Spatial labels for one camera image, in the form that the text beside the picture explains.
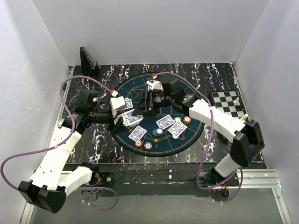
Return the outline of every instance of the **blue circular mat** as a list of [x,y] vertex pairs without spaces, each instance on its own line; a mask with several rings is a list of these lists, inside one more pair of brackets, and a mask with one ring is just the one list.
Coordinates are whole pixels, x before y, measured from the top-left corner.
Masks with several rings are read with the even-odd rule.
[[[131,99],[135,108],[142,97],[143,90],[146,88],[146,81],[152,74],[154,73],[135,75],[121,83],[115,90],[124,98]],[[163,75],[159,75],[156,80],[161,80],[162,77]],[[180,82],[186,92],[194,92],[185,82]],[[187,125],[188,128],[184,133],[184,139],[179,138],[178,140],[174,140],[171,133],[167,131],[168,128],[163,130],[163,134],[160,137],[155,138],[152,132],[158,128],[156,121],[168,114],[171,115],[173,119],[180,117],[182,121],[185,117],[185,115],[175,111],[171,106],[160,108],[160,113],[157,116],[145,117],[139,124],[139,126],[147,130],[146,134],[142,137],[142,147],[136,147],[135,142],[128,137],[135,127],[130,128],[127,132],[122,132],[114,136],[114,139],[125,149],[144,156],[162,157],[182,152],[199,138],[204,129],[204,124],[199,120],[192,119],[191,123]],[[146,142],[152,144],[150,150],[144,148]]]

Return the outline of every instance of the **gray wall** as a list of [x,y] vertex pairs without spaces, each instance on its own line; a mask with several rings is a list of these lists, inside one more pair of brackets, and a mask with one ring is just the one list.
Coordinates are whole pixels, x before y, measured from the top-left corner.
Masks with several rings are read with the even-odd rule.
[[33,0],[68,65],[236,61],[269,0]]
[[270,0],[236,64],[266,163],[275,168],[293,223],[299,223],[299,2]]
[[[68,67],[32,0],[0,0],[0,162],[48,146]],[[8,179],[28,180],[44,154],[9,161]],[[25,200],[0,178],[0,223],[19,223]]]

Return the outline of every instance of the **chessboard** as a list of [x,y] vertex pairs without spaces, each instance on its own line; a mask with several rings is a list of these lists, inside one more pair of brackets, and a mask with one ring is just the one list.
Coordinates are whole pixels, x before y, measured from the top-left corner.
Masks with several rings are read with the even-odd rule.
[[[213,91],[209,93],[209,98],[213,106],[218,110],[240,119],[246,114],[243,99],[236,91]],[[222,134],[218,133],[221,142],[228,141]]]

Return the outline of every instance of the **black platform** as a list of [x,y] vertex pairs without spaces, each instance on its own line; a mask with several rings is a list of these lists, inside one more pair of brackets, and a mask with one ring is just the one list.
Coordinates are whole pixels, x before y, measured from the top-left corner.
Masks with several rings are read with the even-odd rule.
[[[173,71],[185,77],[199,90],[207,95],[210,91],[234,90],[239,93],[234,74],[228,63],[189,63],[189,64],[136,64],[136,65],[102,65],[98,80],[110,89],[115,89],[129,77],[143,72]],[[75,67],[73,75],[81,75],[79,66]],[[72,80],[67,97],[67,103],[72,102],[81,89],[95,89],[102,94],[103,99],[108,99],[109,94],[96,84],[87,80]],[[209,127],[206,126],[197,141],[185,151],[166,157],[147,157],[137,155],[126,150],[107,132],[107,125],[93,125],[87,129],[81,140],[68,159],[68,163],[128,163],[128,162],[199,162],[202,158],[206,141],[209,136]],[[217,132],[213,134],[210,150],[206,162],[221,160],[230,150],[230,143],[221,143]]]

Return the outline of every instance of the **wire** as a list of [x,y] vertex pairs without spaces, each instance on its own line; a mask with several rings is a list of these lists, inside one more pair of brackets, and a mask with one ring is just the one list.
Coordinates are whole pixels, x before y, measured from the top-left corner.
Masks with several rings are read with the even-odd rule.
[[113,190],[113,189],[110,189],[110,188],[104,188],[104,187],[94,187],[94,188],[87,187],[87,188],[86,188],[86,187],[81,187],[81,188],[78,188],[78,189],[79,189],[79,190],[101,189],[101,190],[109,190],[109,191],[113,192],[113,193],[115,194],[115,196],[116,196],[116,201],[115,201],[115,203],[114,203],[110,208],[108,208],[108,209],[102,208],[102,207],[100,207],[100,206],[98,206],[98,205],[96,205],[96,204],[94,204],[94,203],[91,203],[91,202],[89,202],[89,201],[87,201],[87,200],[83,200],[83,202],[87,203],[88,205],[91,205],[91,206],[93,206],[93,207],[96,207],[97,209],[100,209],[100,210],[102,210],[102,211],[109,211],[109,210],[111,210],[112,208],[114,208],[114,207],[116,206],[117,202],[118,202],[118,199],[119,199],[118,194],[116,193],[116,191]]
[[11,159],[13,159],[13,158],[16,158],[16,157],[24,156],[24,155],[32,155],[32,154],[36,154],[36,153],[43,153],[43,152],[50,151],[50,150],[52,150],[52,149],[54,149],[54,148],[57,148],[57,147],[61,146],[62,144],[64,144],[64,143],[65,143],[65,142],[72,136],[72,134],[74,133],[74,131],[75,131],[75,126],[76,126],[76,125],[75,125],[75,120],[74,120],[73,116],[71,115],[71,112],[70,112],[70,110],[68,109],[68,107],[67,107],[67,105],[66,105],[66,103],[65,103],[65,101],[64,101],[64,85],[65,85],[68,81],[70,81],[70,80],[72,80],[72,79],[75,79],[75,78],[81,78],[81,79],[84,78],[84,79],[87,79],[87,80],[91,80],[91,81],[95,82],[96,84],[98,84],[100,87],[102,87],[104,90],[106,90],[106,91],[108,91],[108,92],[110,92],[110,93],[113,92],[113,90],[108,89],[106,86],[104,86],[104,85],[103,85],[102,83],[100,83],[99,81],[97,81],[97,80],[95,80],[95,79],[93,79],[93,78],[87,77],[87,76],[73,76],[73,77],[70,77],[70,78],[66,79],[66,80],[62,83],[61,88],[60,88],[60,98],[61,98],[62,104],[63,104],[63,106],[64,106],[66,112],[69,114],[69,116],[70,116],[70,118],[71,118],[71,132],[70,132],[70,134],[69,134],[64,140],[62,140],[62,142],[58,143],[56,146],[52,146],[52,147],[49,147],[49,148],[45,148],[45,149],[41,149],[41,150],[37,150],[37,151],[33,151],[33,152],[27,152],[27,153],[20,153],[20,154],[16,154],[16,155],[11,155],[11,156],[9,156],[8,158],[6,158],[6,159],[2,162],[2,164],[1,164],[0,172],[1,172],[1,176],[2,176],[2,178],[4,179],[4,181],[5,181],[10,187],[12,187],[13,189],[18,190],[18,188],[17,188],[16,186],[14,186],[14,185],[13,185],[7,178],[6,178],[6,176],[5,176],[5,174],[4,174],[4,165],[5,165],[5,163],[6,163],[7,161],[9,161],[9,160],[11,160]]
[[[207,144],[206,144],[206,149],[203,153],[203,156],[202,156],[202,159],[201,159],[201,162],[199,164],[199,168],[198,168],[198,171],[197,171],[197,175],[196,175],[196,185],[199,189],[201,190],[210,190],[210,189],[213,189],[215,187],[218,187],[222,184],[224,184],[225,182],[229,181],[235,174],[237,171],[234,171],[233,173],[231,173],[225,180],[221,181],[220,183],[214,185],[214,186],[210,186],[210,187],[202,187],[200,184],[199,184],[199,174],[202,170],[202,166],[203,166],[203,163],[205,161],[205,157],[206,157],[206,154],[210,148],[210,143],[212,141],[212,137],[213,137],[213,131],[214,131],[214,116],[213,116],[213,111],[212,111],[212,105],[211,105],[211,102],[210,100],[204,95],[202,94],[198,89],[195,88],[195,86],[193,84],[191,84],[189,81],[187,81],[185,78],[179,76],[178,74],[175,74],[175,73],[172,73],[172,72],[159,72],[157,73],[156,75],[163,75],[163,74],[167,74],[167,75],[174,75],[175,77],[177,77],[178,79],[182,80],[183,82],[187,83],[192,89],[194,89],[195,92],[197,92],[209,105],[209,107],[211,108],[210,109],[210,114],[211,114],[211,133],[210,133],[210,136],[208,138],[208,141],[207,141]],[[243,175],[241,173],[241,182],[240,182],[240,185],[239,185],[239,189],[241,188],[241,185],[242,185],[242,182],[243,182]]]

